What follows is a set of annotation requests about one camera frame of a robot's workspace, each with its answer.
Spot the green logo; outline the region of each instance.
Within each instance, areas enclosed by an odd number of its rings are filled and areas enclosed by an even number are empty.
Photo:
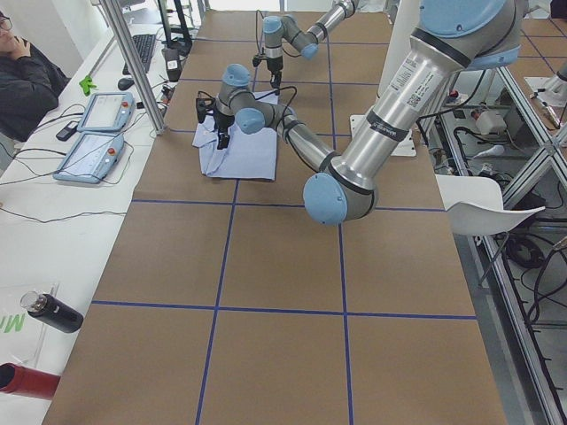
[[[11,330],[14,332],[20,332],[22,327],[24,326],[24,319],[26,318],[26,314],[16,314],[16,315],[9,315],[9,316],[2,316],[2,320],[0,321],[0,332],[2,329],[4,333],[7,334]]]

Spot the table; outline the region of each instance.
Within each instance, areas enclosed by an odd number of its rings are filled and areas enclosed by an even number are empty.
[[[426,148],[338,227],[308,218],[288,146],[272,183],[200,174],[195,96],[250,64],[253,29],[253,12],[205,15],[44,424],[506,423]],[[313,61],[285,59],[293,108],[339,150],[389,39],[361,13]]]
[[[154,34],[158,29],[158,26],[132,26],[131,31],[133,34]],[[110,38],[111,34],[107,33],[100,40],[59,97],[60,106],[48,113],[44,121],[59,116],[71,104],[87,103],[88,98],[82,94],[78,83],[94,65]],[[116,82],[122,76],[123,63],[120,50],[114,43],[93,74],[98,91],[118,91]],[[162,81],[160,75],[167,74],[159,52],[159,42],[156,42],[156,52],[148,74],[152,86]],[[136,88],[131,91],[139,100]],[[69,110],[81,111],[80,107]],[[25,148],[67,151],[77,135],[68,142],[60,142],[55,139],[55,134],[71,118],[59,120],[38,131],[25,143]],[[80,186],[57,182],[50,176],[8,184],[33,176],[23,165],[13,161],[0,178],[0,202],[7,210],[42,220],[83,212],[124,213],[150,154],[154,136],[151,123],[145,115],[126,133],[125,139],[133,150],[126,148],[125,155],[107,177],[109,182],[116,184]],[[22,152],[19,158],[39,174],[53,171],[62,159],[59,155],[37,151]],[[58,298],[86,313],[122,222],[123,214],[93,215],[40,224],[0,212],[0,238],[4,241],[0,255],[3,274],[0,286],[58,284]],[[36,368],[61,374],[76,336],[48,328]],[[49,402],[43,400],[3,395],[0,399],[0,417],[6,424],[38,424],[48,407]]]

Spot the glasses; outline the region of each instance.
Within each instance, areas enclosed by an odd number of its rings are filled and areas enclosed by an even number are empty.
[[[0,18],[0,29],[10,31],[12,29],[12,21],[10,18]]]

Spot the computer mouse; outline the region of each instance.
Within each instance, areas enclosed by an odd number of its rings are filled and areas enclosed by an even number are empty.
[[[124,77],[118,80],[118,89],[119,90],[128,90],[130,87],[134,85],[134,80],[132,78]]]

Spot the folded towel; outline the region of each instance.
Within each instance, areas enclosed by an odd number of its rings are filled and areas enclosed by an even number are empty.
[[[254,93],[260,97],[268,92]],[[277,96],[264,97],[262,102],[277,104]],[[193,146],[199,149],[201,173],[207,177],[224,179],[276,178],[277,134],[271,128],[247,135],[234,124],[229,128],[230,142],[227,149],[217,150],[218,135],[213,117],[207,116],[197,125]]]

